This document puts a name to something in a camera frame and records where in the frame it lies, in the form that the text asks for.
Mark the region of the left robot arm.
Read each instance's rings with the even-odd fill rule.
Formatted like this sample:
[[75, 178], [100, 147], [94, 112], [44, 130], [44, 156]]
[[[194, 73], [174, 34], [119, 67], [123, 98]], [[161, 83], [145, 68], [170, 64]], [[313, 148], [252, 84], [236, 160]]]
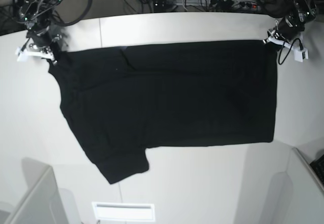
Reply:
[[293, 40], [301, 40], [307, 23], [317, 15], [314, 0], [255, 0], [261, 11], [275, 19], [275, 26], [268, 30], [266, 42], [291, 47]]

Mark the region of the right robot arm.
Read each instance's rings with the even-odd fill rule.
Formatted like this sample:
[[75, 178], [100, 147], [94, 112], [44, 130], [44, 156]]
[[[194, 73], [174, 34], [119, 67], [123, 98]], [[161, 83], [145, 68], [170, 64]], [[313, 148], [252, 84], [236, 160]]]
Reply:
[[60, 56], [62, 34], [56, 33], [56, 27], [68, 27], [81, 21], [89, 12], [93, 0], [88, 0], [85, 10], [71, 22], [56, 18], [55, 8], [63, 0], [26, 0], [20, 7], [17, 22], [27, 29], [26, 41], [16, 49], [18, 61], [26, 61], [29, 57], [39, 57], [57, 64]]

